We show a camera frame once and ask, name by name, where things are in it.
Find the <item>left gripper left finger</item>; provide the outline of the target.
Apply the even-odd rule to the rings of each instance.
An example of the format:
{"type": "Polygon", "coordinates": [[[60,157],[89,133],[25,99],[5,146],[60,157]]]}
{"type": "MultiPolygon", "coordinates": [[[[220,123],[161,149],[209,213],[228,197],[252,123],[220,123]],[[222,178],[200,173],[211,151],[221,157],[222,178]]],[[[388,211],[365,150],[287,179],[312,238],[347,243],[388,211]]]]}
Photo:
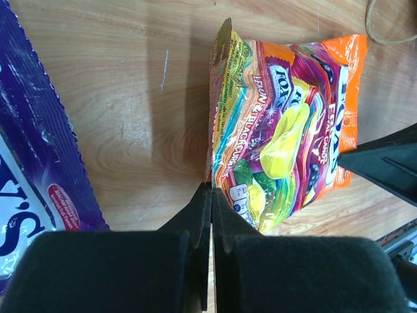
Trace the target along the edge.
{"type": "Polygon", "coordinates": [[[154,231],[49,232],[27,249],[2,312],[203,312],[212,187],[154,231]]]}

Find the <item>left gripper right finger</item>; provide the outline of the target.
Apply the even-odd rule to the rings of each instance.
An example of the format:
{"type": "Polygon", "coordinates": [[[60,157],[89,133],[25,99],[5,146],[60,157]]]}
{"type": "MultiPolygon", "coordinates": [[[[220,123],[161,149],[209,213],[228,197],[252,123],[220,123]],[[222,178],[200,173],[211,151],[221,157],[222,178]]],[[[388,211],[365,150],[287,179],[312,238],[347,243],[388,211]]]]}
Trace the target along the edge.
{"type": "Polygon", "coordinates": [[[212,191],[217,312],[408,312],[387,254],[364,237],[265,236],[212,191]]]}

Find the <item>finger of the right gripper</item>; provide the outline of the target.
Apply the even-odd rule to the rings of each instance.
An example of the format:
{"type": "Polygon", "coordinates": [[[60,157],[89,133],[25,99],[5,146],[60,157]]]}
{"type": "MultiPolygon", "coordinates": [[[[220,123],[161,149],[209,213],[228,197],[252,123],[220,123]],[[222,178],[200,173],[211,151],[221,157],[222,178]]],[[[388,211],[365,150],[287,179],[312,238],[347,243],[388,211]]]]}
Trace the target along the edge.
{"type": "Polygon", "coordinates": [[[416,206],[416,125],[339,155],[338,165],[416,206]]]}

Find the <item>orange Fox's candy bag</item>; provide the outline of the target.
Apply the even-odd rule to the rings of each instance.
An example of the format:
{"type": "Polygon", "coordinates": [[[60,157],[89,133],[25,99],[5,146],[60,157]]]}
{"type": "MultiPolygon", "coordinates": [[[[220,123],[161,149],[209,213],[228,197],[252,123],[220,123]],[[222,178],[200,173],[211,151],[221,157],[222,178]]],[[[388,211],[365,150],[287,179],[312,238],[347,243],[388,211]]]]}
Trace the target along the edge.
{"type": "Polygon", "coordinates": [[[336,188],[356,148],[365,35],[277,44],[241,38],[230,19],[210,58],[209,175],[266,233],[336,188]]]}

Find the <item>red brown paper bag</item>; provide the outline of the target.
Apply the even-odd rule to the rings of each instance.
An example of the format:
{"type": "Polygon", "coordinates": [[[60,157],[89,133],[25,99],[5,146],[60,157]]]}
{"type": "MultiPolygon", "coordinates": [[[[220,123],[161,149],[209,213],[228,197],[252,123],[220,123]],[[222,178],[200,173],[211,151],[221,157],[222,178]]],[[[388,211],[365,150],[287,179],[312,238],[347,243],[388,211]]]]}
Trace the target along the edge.
{"type": "Polygon", "coordinates": [[[365,30],[378,44],[404,44],[416,40],[416,1],[368,1],[365,30]]]}

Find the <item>purple Fox's candy bag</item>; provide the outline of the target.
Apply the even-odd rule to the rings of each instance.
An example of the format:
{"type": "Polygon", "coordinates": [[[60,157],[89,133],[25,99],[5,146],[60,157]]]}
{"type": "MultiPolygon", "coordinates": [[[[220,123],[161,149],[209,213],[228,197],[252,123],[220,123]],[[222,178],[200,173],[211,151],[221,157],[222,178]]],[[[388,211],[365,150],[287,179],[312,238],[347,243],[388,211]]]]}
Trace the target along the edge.
{"type": "Polygon", "coordinates": [[[108,230],[59,95],[1,2],[1,288],[47,231],[108,230]]]}

